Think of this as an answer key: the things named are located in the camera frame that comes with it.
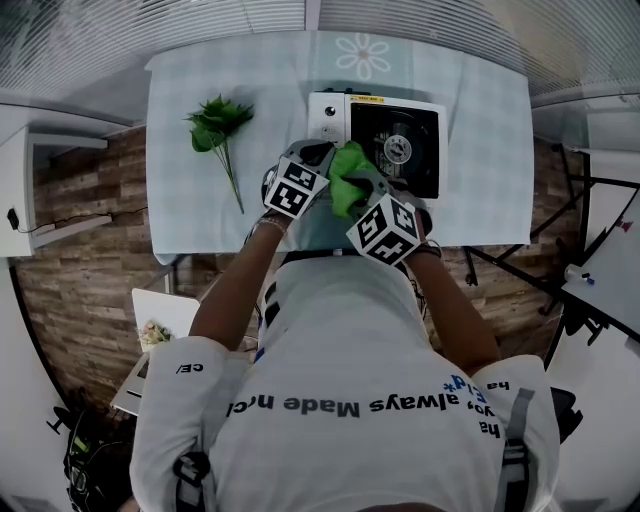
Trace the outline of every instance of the green leaves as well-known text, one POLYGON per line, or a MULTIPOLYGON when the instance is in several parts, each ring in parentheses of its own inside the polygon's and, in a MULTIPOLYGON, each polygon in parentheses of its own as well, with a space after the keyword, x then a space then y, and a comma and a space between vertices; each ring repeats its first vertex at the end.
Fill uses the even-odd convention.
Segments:
POLYGON ((190 130, 191 145, 198 153, 213 151, 220 159, 231 182, 240 210, 244 213, 240 192, 229 159, 228 139, 253 117, 251 111, 253 105, 235 105, 230 100, 225 101, 222 96, 218 96, 215 100, 207 101, 200 106, 202 110, 189 114, 187 118, 193 123, 190 130))

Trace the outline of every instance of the light blue checkered tablecloth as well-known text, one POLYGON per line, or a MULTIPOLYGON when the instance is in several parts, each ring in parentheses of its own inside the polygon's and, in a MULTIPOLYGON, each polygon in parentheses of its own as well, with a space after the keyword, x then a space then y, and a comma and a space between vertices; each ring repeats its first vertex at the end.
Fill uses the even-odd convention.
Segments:
MULTIPOLYGON (((533 132, 522 75, 429 44, 335 32, 199 43, 157 55, 147 68, 147 192, 156 254, 238 251, 264 212, 264 172, 291 142, 306 138, 308 95, 326 87, 445 105, 448 195, 433 212, 433 238, 443 246, 529 242, 533 132), (370 51, 354 51, 362 48, 370 51), (218 94, 255 105, 254 119, 230 141, 245 215, 215 155, 191 148, 184 120, 218 94)), ((281 249, 348 247, 348 227, 323 198, 294 223, 281 249)))

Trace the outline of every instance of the green cloth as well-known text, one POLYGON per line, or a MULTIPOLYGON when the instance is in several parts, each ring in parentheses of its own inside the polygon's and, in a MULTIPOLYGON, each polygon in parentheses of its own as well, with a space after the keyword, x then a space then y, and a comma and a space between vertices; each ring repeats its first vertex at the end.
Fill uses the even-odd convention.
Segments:
POLYGON ((336 151, 329 168, 329 191, 333 202, 331 209, 337 217, 349 217, 351 205, 361 199, 367 199, 364 190, 343 179, 353 171, 378 172, 375 165, 365 156, 362 146, 350 140, 336 151))

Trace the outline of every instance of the white t-shirt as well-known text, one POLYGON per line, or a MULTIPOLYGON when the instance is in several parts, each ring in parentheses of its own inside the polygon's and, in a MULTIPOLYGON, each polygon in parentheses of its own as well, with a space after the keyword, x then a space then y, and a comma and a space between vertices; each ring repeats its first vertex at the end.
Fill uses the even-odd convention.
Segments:
POLYGON ((174 508, 171 468, 211 407, 226 419, 209 450, 210 509, 421 502, 492 512, 503 425, 520 388, 534 391, 524 436, 535 462, 530 509, 546 505, 560 443, 539 358, 501 361, 471 379, 432 350, 407 278, 364 258, 291 262, 275 283, 267 306, 279 311, 261 333, 264 355, 232 404, 210 403, 231 357, 221 345, 185 338, 153 350, 131 468, 145 512, 174 508))

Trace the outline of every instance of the yellow warning label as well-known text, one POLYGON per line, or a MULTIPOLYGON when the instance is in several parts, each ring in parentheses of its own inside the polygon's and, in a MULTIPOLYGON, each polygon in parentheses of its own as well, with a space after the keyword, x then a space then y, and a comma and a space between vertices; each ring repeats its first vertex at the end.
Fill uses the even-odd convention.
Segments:
POLYGON ((351 101, 369 101, 371 103, 384 103, 384 98, 380 96, 355 96, 351 95, 351 101))

